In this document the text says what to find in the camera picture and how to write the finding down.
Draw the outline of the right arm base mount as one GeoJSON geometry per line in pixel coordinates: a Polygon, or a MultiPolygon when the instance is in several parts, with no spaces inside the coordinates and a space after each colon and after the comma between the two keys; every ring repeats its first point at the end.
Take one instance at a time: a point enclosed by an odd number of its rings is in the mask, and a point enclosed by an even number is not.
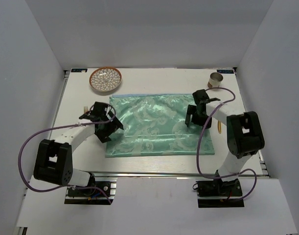
{"type": "Polygon", "coordinates": [[[218,180],[196,181],[198,208],[241,208],[244,207],[242,188],[238,179],[230,182],[218,180]]]}

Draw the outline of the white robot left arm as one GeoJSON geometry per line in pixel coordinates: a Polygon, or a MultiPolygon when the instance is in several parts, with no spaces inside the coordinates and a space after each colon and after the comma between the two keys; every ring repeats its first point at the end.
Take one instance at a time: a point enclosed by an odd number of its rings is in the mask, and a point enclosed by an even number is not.
{"type": "Polygon", "coordinates": [[[53,140],[40,142],[34,178],[62,187],[79,187],[85,195],[92,195],[96,190],[93,174],[75,169],[72,154],[88,137],[95,135],[101,143],[106,143],[119,129],[123,129],[123,124],[116,117],[115,109],[110,104],[95,102],[74,127],[53,140]]]}

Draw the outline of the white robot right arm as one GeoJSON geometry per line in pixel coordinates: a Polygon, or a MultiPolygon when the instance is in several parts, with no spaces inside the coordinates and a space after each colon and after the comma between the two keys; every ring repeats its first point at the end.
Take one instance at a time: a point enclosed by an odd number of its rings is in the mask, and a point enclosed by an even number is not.
{"type": "Polygon", "coordinates": [[[197,143],[196,167],[198,173],[204,178],[216,180],[213,184],[214,191],[219,195],[225,195],[231,190],[232,181],[240,174],[248,171],[243,166],[265,146],[265,140],[261,129],[258,114],[254,111],[241,112],[230,105],[235,99],[234,92],[227,88],[223,90],[231,93],[232,98],[221,101],[219,98],[210,98],[207,94],[211,89],[195,91],[192,96],[195,105],[188,105],[185,124],[190,123],[202,127],[197,143]],[[207,129],[211,127],[212,119],[216,119],[226,126],[228,154],[216,171],[216,175],[203,174],[200,169],[199,155],[200,145],[207,129]]]}

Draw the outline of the green satin cloth napkin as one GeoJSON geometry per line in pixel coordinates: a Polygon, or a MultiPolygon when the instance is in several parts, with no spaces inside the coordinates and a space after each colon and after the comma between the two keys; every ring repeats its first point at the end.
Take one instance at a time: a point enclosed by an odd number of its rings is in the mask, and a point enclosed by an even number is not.
{"type": "MultiPolygon", "coordinates": [[[[115,95],[109,103],[124,129],[111,134],[107,158],[195,155],[202,127],[185,124],[190,94],[115,95]]],[[[211,135],[205,131],[200,155],[215,153],[211,135]]]]}

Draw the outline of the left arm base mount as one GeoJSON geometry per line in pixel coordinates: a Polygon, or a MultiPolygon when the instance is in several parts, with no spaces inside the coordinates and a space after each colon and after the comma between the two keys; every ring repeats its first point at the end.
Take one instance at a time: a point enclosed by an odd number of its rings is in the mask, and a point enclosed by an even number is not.
{"type": "Polygon", "coordinates": [[[94,176],[95,183],[90,187],[100,188],[104,194],[95,188],[73,189],[67,188],[64,204],[70,205],[110,205],[115,198],[117,178],[94,176]]]}

